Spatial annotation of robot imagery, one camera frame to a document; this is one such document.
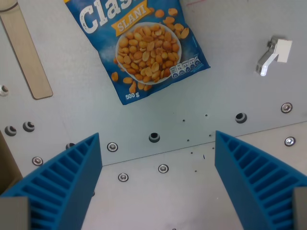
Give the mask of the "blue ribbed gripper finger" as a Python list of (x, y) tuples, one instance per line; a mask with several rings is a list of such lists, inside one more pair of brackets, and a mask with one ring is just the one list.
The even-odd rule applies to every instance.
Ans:
[(27, 197), (33, 230), (80, 230), (102, 170), (99, 134), (32, 171), (2, 197)]
[(307, 177), (231, 135), (215, 133), (215, 167), (245, 230), (292, 230), (292, 195)]

